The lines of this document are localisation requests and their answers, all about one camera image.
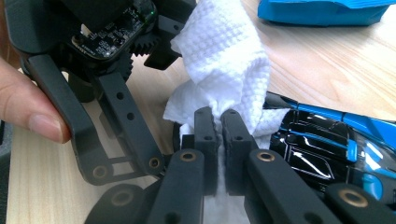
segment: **circuit board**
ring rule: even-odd
[[[134,7],[127,8],[122,15],[98,32],[91,32],[84,24],[80,34],[73,35],[73,45],[83,54],[96,60],[108,60],[117,52],[130,46],[137,36],[154,21],[155,9],[143,15]]]

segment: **white paper towel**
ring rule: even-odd
[[[278,130],[288,109],[262,110],[270,66],[240,0],[200,0],[171,43],[183,56],[191,80],[174,91],[163,117],[184,124],[180,132],[186,134],[193,133],[195,110],[209,105],[219,123],[221,114],[232,108],[241,114],[259,148],[268,148],[271,133]],[[205,223],[248,223],[238,215],[244,213],[241,199],[235,204],[234,197],[222,197],[223,177],[219,180],[217,197],[205,199],[205,206],[214,206],[205,210]]]

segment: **blue and black toy car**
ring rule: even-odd
[[[396,123],[267,93],[264,108],[290,108],[270,149],[313,189],[349,183],[396,210]]]

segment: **wooden surface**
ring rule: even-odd
[[[256,17],[260,0],[245,0],[272,62],[270,91],[300,102],[396,120],[396,7],[370,27],[279,26]],[[170,122],[162,120],[173,89],[188,76],[181,60],[156,71],[134,59],[133,97],[164,152]],[[95,108],[88,107],[97,118]],[[58,145],[16,128],[7,223],[82,223],[109,186],[83,181],[70,144]],[[145,186],[150,179],[133,182]]]

